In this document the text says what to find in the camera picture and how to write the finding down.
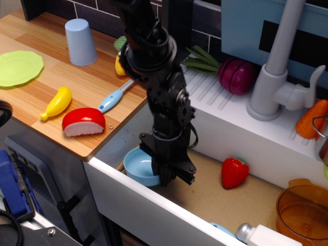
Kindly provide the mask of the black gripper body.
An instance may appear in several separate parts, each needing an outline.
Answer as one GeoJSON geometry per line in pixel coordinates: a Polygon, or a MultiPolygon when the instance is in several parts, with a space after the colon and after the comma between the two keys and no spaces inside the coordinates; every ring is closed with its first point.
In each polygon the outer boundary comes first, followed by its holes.
{"type": "Polygon", "coordinates": [[[159,138],[155,134],[141,133],[140,148],[151,158],[162,160],[163,166],[174,168],[176,177],[191,185],[195,181],[196,167],[188,156],[188,149],[197,145],[190,144],[191,129],[184,129],[180,135],[171,139],[159,138]]]}

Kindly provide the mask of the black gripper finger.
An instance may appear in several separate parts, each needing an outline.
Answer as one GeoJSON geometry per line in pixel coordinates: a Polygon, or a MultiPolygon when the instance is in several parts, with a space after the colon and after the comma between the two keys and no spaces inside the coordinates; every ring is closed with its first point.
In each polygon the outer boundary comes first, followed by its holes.
{"type": "Polygon", "coordinates": [[[152,158],[151,167],[152,167],[152,172],[153,172],[154,176],[162,176],[163,175],[164,166],[163,166],[162,160],[160,160],[158,158],[152,158]]]}
{"type": "Polygon", "coordinates": [[[172,167],[162,167],[160,168],[160,185],[166,187],[172,180],[176,178],[176,170],[172,167]]]}

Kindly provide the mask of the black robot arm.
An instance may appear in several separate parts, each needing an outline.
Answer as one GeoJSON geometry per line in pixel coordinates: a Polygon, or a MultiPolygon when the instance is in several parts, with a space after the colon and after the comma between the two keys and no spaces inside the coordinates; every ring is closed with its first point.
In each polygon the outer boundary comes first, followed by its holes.
{"type": "Polygon", "coordinates": [[[126,42],[120,64],[147,92],[153,115],[151,133],[140,134],[140,148],[152,158],[152,171],[166,186],[180,178],[187,184],[195,180],[196,167],[188,157],[191,106],[182,68],[176,60],[177,44],[154,15],[149,1],[111,1],[124,26],[126,42]]]}

